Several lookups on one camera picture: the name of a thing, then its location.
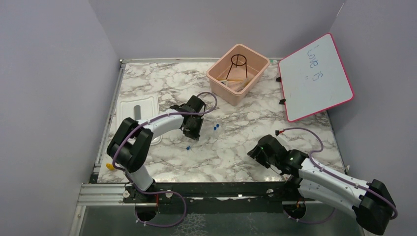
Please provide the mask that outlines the amber rubber tubing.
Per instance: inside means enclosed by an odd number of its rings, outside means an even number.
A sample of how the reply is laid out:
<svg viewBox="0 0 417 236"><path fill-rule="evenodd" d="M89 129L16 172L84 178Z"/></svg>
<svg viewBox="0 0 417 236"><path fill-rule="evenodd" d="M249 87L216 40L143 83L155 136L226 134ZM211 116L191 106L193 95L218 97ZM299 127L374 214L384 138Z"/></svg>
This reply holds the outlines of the amber rubber tubing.
<svg viewBox="0 0 417 236"><path fill-rule="evenodd" d="M235 92L242 91L251 81L250 78L231 78L231 79L218 79L218 81L224 84Z"/></svg>

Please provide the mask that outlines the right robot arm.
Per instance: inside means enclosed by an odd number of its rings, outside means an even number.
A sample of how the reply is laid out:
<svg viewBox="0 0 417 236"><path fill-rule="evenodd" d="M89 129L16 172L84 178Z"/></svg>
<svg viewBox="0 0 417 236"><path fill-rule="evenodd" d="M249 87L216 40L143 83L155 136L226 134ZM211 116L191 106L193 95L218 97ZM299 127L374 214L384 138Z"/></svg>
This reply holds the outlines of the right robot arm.
<svg viewBox="0 0 417 236"><path fill-rule="evenodd" d="M367 182L335 171L300 150L287 150L272 135L263 136L248 156L296 180L284 186L288 199L302 196L320 201L353 217L375 235L385 233L394 215L395 203L383 182Z"/></svg>

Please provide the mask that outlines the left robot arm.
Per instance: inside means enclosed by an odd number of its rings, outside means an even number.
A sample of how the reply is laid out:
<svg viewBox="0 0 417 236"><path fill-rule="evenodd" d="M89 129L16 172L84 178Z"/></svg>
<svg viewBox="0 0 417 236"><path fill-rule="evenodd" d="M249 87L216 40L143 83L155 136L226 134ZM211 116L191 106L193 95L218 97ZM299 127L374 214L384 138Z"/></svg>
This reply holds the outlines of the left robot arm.
<svg viewBox="0 0 417 236"><path fill-rule="evenodd" d="M136 185L136 196L141 201L148 202L154 197L154 179L145 167L152 141L176 129L190 139L199 140L205 108L205 102L193 95L185 104L173 105L151 119L125 118L121 122L106 153Z"/></svg>

